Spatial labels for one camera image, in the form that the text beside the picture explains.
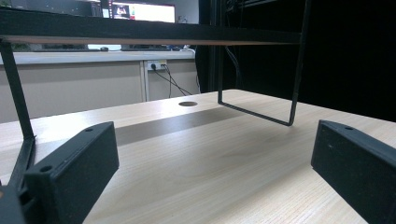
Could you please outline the dark keyboard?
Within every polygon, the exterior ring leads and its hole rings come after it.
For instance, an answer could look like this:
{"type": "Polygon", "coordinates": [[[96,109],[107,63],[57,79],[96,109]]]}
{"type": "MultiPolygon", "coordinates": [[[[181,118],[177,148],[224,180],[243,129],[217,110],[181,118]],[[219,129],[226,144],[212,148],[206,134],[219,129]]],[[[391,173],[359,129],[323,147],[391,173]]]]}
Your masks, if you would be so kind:
{"type": "Polygon", "coordinates": [[[169,51],[163,45],[121,45],[121,51],[169,51]]]}

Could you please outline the black two-tier shelf rack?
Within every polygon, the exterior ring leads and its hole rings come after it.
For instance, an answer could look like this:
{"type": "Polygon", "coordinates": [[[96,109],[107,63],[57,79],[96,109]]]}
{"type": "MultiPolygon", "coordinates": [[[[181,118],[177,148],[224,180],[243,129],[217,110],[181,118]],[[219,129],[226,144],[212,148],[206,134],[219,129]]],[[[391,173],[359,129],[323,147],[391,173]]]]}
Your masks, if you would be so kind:
{"type": "Polygon", "coordinates": [[[299,33],[226,27],[216,21],[209,25],[127,21],[0,7],[0,57],[22,132],[21,150],[8,184],[15,189],[22,189],[23,173],[34,164],[35,159],[35,135],[12,50],[14,43],[193,44],[216,47],[297,44],[299,53],[289,119],[284,121],[234,107],[249,115],[290,126],[294,123],[302,79],[311,3],[312,0],[304,0],[304,17],[299,33]]]}

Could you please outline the dark curtain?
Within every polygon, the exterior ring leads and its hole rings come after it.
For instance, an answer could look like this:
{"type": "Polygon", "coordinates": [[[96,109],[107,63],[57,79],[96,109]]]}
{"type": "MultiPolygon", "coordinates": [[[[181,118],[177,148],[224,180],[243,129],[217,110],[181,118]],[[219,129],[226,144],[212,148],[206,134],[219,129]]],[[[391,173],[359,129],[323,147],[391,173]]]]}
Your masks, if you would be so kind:
{"type": "MultiPolygon", "coordinates": [[[[396,0],[311,0],[299,101],[396,122],[396,0]]],[[[305,0],[232,10],[229,26],[301,32],[305,0]]],[[[229,48],[223,88],[290,99],[297,45],[229,48]]]]}

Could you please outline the beige desk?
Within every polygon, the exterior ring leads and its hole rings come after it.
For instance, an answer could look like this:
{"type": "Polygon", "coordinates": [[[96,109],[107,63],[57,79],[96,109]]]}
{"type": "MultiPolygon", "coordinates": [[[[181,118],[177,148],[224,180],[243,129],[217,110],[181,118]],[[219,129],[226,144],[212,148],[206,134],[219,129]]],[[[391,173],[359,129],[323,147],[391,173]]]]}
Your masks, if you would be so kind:
{"type": "Polygon", "coordinates": [[[200,92],[191,51],[17,52],[32,119],[200,92]],[[147,61],[166,60],[149,71],[147,61]]]}

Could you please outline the lit computer monitor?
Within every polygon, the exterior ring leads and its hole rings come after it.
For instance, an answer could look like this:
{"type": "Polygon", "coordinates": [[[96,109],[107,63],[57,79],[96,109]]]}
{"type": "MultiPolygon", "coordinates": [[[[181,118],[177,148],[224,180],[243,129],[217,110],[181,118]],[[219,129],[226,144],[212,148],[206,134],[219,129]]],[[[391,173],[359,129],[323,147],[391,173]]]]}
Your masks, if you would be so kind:
{"type": "Polygon", "coordinates": [[[108,4],[112,19],[176,22],[174,5],[157,5],[133,0],[109,0],[108,4]]]}

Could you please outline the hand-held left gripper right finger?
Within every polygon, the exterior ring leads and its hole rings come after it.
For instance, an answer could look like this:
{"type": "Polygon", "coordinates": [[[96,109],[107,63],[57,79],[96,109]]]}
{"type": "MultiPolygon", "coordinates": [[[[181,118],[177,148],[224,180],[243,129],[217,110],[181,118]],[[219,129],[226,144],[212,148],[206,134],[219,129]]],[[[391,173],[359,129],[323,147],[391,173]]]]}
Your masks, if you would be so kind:
{"type": "Polygon", "coordinates": [[[365,221],[396,224],[396,148],[322,120],[311,165],[365,221]]]}

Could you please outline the dark computer monitor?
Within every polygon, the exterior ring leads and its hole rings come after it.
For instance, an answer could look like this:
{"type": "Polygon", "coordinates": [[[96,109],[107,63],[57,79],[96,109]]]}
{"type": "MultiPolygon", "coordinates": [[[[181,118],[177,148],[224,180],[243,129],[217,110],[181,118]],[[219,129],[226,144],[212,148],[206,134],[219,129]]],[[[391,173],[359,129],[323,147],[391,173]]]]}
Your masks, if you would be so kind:
{"type": "Polygon", "coordinates": [[[78,16],[102,16],[101,0],[0,0],[18,9],[78,16]]]}

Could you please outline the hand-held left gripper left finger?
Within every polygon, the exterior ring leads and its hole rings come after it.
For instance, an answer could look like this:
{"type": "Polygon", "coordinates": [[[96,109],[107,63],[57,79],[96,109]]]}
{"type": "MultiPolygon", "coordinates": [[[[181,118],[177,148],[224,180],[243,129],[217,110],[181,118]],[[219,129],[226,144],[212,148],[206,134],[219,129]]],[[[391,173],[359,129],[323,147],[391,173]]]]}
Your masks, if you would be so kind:
{"type": "Polygon", "coordinates": [[[120,162],[114,124],[84,129],[29,168],[29,224],[82,224],[120,162]]]}

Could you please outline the white wall outlet with plugs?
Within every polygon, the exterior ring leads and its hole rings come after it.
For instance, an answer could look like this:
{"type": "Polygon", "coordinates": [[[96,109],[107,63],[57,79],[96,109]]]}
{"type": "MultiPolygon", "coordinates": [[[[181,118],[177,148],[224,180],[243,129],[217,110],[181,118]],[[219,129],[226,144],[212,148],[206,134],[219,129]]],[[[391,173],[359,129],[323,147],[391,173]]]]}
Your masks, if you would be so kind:
{"type": "Polygon", "coordinates": [[[153,60],[153,61],[147,61],[147,69],[148,69],[149,71],[164,70],[166,65],[167,65],[167,61],[166,61],[166,60],[153,60]]]}

